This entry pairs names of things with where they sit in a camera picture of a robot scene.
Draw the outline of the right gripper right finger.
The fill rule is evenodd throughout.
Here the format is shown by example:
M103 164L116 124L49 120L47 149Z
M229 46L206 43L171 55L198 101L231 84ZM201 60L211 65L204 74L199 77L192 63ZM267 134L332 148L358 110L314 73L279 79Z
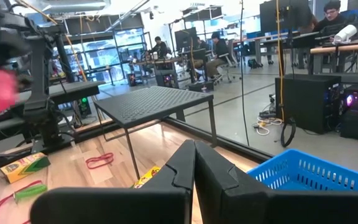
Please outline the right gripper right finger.
M358 224L358 191L274 190L195 142L204 224Z

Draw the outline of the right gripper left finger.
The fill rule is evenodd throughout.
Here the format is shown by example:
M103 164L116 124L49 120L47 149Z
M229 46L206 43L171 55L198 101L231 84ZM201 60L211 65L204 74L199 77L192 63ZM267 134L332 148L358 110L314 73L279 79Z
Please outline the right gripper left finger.
M64 187L42 194L31 224L191 224L196 147L186 140L141 188Z

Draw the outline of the yellow green crayon box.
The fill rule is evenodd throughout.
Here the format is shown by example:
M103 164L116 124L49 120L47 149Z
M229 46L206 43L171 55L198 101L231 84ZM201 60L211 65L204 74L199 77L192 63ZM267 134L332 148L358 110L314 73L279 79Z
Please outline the yellow green crayon box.
M31 154L0 168L4 178L10 183L17 182L50 165L48 157L42 152Z
M146 184L150 179L154 177L160 171L160 167L154 166L150 170L148 170L139 180L135 182L132 186L133 189L141 188L144 184Z

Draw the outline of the blue plastic basket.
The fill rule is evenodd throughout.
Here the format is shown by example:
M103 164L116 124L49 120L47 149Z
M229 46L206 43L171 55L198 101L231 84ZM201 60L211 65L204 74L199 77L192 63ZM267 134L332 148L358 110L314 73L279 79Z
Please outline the blue plastic basket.
M247 172L274 190L358 191L358 171L289 149Z

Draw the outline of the green coil wristband keychain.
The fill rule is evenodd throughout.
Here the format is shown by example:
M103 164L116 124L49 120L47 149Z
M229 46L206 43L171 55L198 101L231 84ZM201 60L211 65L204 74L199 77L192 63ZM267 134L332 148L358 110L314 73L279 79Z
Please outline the green coil wristband keychain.
M19 190L14 193L15 201L20 201L23 198L33 197L43 192L46 192L48 187L45 184L35 184L24 188L23 190Z

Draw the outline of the black side desk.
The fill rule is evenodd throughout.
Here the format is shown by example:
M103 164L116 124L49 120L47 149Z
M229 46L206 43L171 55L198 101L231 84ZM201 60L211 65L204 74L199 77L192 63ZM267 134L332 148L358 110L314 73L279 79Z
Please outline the black side desk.
M50 98L56 104L68 103L99 94L99 86L105 82L74 82L49 87Z

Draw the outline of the wooden desk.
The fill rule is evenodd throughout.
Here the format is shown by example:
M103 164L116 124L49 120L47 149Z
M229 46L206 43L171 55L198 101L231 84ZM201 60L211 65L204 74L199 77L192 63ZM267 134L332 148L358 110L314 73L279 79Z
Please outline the wooden desk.
M325 54L335 51L353 51L358 50L358 44L341 45L339 47L318 47L310 50L310 54Z

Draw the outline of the red rubber band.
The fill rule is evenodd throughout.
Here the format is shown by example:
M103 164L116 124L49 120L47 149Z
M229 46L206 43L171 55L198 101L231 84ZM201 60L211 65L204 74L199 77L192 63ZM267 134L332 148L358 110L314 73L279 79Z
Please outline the red rubber band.
M109 152L98 157L91 157L85 160L85 164L88 169L92 170L109 165L113 161L114 161L114 154L112 152Z
M13 198L15 201L18 201L24 197L32 197L46 190L47 186L44 185L41 180L35 181L0 200L0 207L11 198Z

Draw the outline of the computer tower green light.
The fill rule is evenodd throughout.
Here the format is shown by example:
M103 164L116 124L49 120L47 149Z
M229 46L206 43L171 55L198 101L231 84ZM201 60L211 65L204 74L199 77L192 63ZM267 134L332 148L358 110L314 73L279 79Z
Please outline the computer tower green light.
M85 118L91 114L91 108L87 97L80 98L77 101L77 103L78 103L78 109L80 111L80 116L82 118Z

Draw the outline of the black perforated metal shelf riser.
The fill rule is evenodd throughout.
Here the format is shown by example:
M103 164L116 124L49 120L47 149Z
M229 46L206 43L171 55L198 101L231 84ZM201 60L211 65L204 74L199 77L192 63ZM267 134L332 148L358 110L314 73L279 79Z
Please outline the black perforated metal shelf riser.
M116 95L94 102L95 108L101 110L124 130L129 152L131 154L136 177L139 178L129 129L156 119L163 119L173 113L207 102L211 125L212 146L218 145L213 108L214 96L209 93L152 86L122 95Z

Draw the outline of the black computer tower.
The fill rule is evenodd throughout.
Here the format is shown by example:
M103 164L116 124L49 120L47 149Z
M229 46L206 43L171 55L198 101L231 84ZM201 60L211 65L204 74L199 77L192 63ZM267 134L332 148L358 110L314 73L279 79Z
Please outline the black computer tower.
M285 75L275 79L277 118L295 121L298 128L324 134L339 124L341 77Z

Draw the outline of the person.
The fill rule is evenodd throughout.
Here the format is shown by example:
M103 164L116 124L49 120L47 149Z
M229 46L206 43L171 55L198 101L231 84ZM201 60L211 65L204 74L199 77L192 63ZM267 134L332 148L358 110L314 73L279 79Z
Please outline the person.
M214 32L211 36L214 44L214 59L206 63L207 76L210 79L214 79L219 75L217 68L220 65L227 64L226 54L229 53L226 41L220 37L219 32Z
M149 50L151 54L157 53L158 58L164 58L168 54L168 47L165 42L161 40L159 36L155 37L155 46Z
M315 25L313 32L319 32L327 26L345 23L346 18L340 13L340 7L340 0L332 0L325 4L324 19Z
M205 49L206 51L208 51L209 50L209 45L204 40L201 40L199 37L197 37L196 48L197 49Z

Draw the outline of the black computer monitor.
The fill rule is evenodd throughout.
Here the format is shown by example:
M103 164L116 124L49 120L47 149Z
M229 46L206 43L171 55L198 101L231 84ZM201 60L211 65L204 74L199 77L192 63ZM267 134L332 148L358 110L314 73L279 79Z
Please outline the black computer monitor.
M197 44L196 28L183 29L175 32L176 49L195 47Z
M263 33L309 26L312 20L308 0L269 0L259 6Z

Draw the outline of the white cylinder device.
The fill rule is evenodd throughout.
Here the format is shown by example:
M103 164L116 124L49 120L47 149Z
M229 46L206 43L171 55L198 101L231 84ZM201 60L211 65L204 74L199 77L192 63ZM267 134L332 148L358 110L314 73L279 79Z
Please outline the white cylinder device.
M351 37L357 34L357 27L349 24L341 29L335 36L334 36L334 43L345 43L350 42Z

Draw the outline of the black aluminium rig frame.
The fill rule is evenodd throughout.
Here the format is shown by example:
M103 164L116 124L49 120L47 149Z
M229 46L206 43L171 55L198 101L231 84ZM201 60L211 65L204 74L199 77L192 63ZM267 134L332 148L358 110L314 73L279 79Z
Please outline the black aluminium rig frame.
M191 126L183 121L180 121L179 119L166 117L162 119L161 122L169 124L205 141L212 141L212 134L210 132ZM102 131L111 132L120 128L121 127L111 119L104 120L101 123L92 123L76 131L75 142L83 142L100 136L102 135ZM21 118L11 118L0 122L0 141L8 138L8 135L5 133L6 131L11 131L14 136L18 134L27 135L29 133L26 128L25 121ZM217 144L219 147L238 153L256 162L265 162L272 158L272 155L266 152L246 146L245 144L241 144L223 136L217 136ZM30 147L28 146L24 149L18 149L17 152L10 152L7 156L0 154L0 167L10 162L14 162L22 157L28 156L29 154Z

